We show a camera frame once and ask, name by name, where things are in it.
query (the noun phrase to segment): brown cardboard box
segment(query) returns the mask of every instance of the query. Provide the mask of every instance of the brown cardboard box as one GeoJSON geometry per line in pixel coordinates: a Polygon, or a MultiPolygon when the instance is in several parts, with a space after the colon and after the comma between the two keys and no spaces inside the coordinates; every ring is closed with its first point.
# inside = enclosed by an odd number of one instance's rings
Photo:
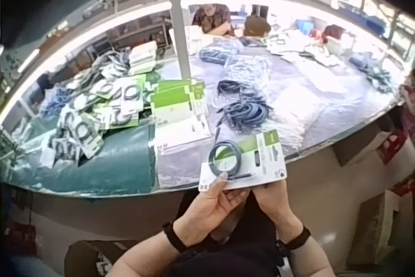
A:
{"type": "Polygon", "coordinates": [[[379,264],[395,248],[412,244],[411,196],[385,191],[361,204],[347,264],[379,264]]]}
{"type": "Polygon", "coordinates": [[[389,116],[384,115],[353,133],[336,142],[333,151],[338,163],[343,167],[362,161],[369,153],[375,151],[394,131],[394,124],[389,116]]]}
{"type": "MultiPolygon", "coordinates": [[[[77,241],[69,246],[65,256],[65,277],[100,277],[97,268],[104,256],[113,265],[137,241],[77,241]]],[[[109,270],[107,265],[101,269],[109,270]]]]}

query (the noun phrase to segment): black clothing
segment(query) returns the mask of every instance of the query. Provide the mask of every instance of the black clothing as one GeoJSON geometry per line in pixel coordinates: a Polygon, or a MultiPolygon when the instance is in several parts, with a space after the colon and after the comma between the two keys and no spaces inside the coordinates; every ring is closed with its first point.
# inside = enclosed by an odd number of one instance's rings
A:
{"type": "MultiPolygon", "coordinates": [[[[181,217],[198,191],[185,193],[177,218],[181,217]]],[[[261,211],[254,194],[246,200],[244,214],[225,245],[207,238],[184,254],[163,274],[173,276],[279,276],[283,261],[276,248],[274,223],[261,211]]]]}

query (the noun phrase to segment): person's right hand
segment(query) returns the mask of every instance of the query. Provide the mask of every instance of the person's right hand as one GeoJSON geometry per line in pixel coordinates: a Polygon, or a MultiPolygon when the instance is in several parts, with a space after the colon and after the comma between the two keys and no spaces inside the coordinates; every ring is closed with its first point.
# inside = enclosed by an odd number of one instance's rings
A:
{"type": "Polygon", "coordinates": [[[261,210],[278,223],[279,220],[292,215],[288,201],[287,181],[258,185],[252,189],[261,210]]]}

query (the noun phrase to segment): red item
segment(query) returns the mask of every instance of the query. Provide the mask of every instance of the red item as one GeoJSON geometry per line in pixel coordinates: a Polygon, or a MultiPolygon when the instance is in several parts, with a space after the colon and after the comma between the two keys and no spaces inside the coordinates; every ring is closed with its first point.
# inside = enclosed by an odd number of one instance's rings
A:
{"type": "Polygon", "coordinates": [[[323,43],[327,43],[327,37],[333,37],[335,39],[342,39],[342,35],[343,35],[344,29],[338,25],[329,25],[326,27],[326,29],[324,29],[324,32],[322,34],[322,38],[323,38],[323,43]]]}
{"type": "Polygon", "coordinates": [[[312,29],[310,32],[310,37],[315,38],[316,40],[322,39],[322,32],[318,29],[312,29]]]}
{"type": "Polygon", "coordinates": [[[396,129],[383,141],[376,151],[381,157],[383,164],[388,164],[392,158],[401,150],[404,146],[407,137],[405,133],[399,129],[396,129]]]}

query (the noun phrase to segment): fluorescent light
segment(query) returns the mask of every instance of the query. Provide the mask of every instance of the fluorescent light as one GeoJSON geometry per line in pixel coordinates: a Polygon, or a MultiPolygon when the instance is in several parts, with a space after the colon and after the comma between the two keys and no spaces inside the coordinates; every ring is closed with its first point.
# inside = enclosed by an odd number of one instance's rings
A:
{"type": "MultiPolygon", "coordinates": [[[[328,23],[337,24],[351,31],[352,33],[354,33],[355,35],[359,37],[368,38],[371,41],[371,43],[373,43],[374,45],[376,45],[378,48],[382,50],[386,50],[387,48],[386,43],[382,42],[379,38],[370,34],[369,32],[366,32],[362,28],[350,23],[349,21],[343,20],[323,10],[314,8],[312,6],[303,5],[301,3],[296,3],[294,1],[288,1],[288,0],[182,0],[182,7],[186,7],[189,5],[203,5],[207,3],[236,3],[236,2],[239,2],[240,4],[246,4],[246,5],[256,4],[256,5],[263,5],[263,6],[274,6],[276,8],[281,9],[282,12],[292,12],[292,14],[303,14],[303,15],[307,14],[308,16],[315,16],[316,18],[321,18],[322,20],[325,20],[328,23]]],[[[125,10],[125,12],[120,12],[112,17],[109,17],[107,19],[104,19],[103,21],[98,22],[95,26],[92,26],[89,30],[87,30],[80,36],[76,37],[69,43],[65,44],[63,47],[57,50],[57,52],[52,54],[48,59],[46,59],[42,64],[40,64],[39,67],[36,68],[33,71],[33,73],[31,73],[30,76],[27,77],[27,79],[21,84],[20,88],[15,91],[15,93],[13,94],[13,96],[11,96],[10,100],[7,102],[6,106],[4,107],[3,111],[0,114],[0,123],[3,123],[7,114],[11,111],[13,105],[16,104],[16,102],[21,98],[24,92],[36,81],[36,79],[42,73],[45,73],[46,71],[48,71],[50,68],[54,68],[57,63],[59,63],[67,54],[72,52],[74,49],[76,49],[77,47],[80,47],[86,42],[94,39],[94,37],[118,25],[132,21],[133,19],[147,16],[149,14],[154,14],[157,12],[169,10],[170,8],[171,8],[171,3],[169,2],[169,0],[158,0],[157,3],[144,5],[144,6],[141,6],[140,8],[127,9],[125,10]]],[[[394,56],[395,58],[397,58],[397,60],[401,60],[401,57],[398,56],[398,54],[396,54],[394,51],[390,51],[390,54],[394,56]]],[[[27,60],[25,60],[25,62],[21,65],[21,67],[23,67],[23,65],[25,65],[26,67],[30,63],[31,60],[29,60],[28,62],[27,60]]]]}
{"type": "Polygon", "coordinates": [[[143,16],[147,16],[149,14],[169,10],[170,8],[171,8],[171,3],[168,0],[161,0],[159,3],[156,3],[156,4],[142,6],[141,8],[135,8],[134,10],[126,10],[128,12],[123,13],[123,14],[118,14],[116,16],[112,16],[109,19],[106,19],[104,21],[100,21],[99,23],[97,23],[95,27],[90,28],[89,30],[81,34],[80,36],[76,37],[74,40],[65,44],[62,48],[57,50],[57,52],[52,54],[48,59],[46,59],[42,64],[40,64],[39,67],[36,68],[33,71],[33,73],[31,73],[30,76],[27,77],[25,81],[23,81],[20,88],[15,91],[15,93],[11,96],[11,98],[7,102],[6,106],[3,108],[3,111],[0,114],[0,124],[3,124],[3,121],[6,119],[6,116],[11,111],[13,106],[22,97],[22,95],[26,92],[26,90],[29,89],[30,86],[36,81],[36,79],[38,79],[41,74],[45,73],[50,68],[54,68],[55,65],[59,63],[59,61],[61,61],[62,58],[64,58],[67,54],[72,52],[74,49],[76,49],[77,47],[80,47],[81,45],[90,41],[94,37],[102,34],[103,32],[106,32],[108,29],[112,29],[118,25],[132,21],[133,19],[138,19],[143,16]]]}
{"type": "Polygon", "coordinates": [[[18,73],[21,73],[25,68],[33,61],[34,58],[39,54],[39,49],[33,50],[33,52],[27,57],[27,59],[20,65],[18,73]]]}

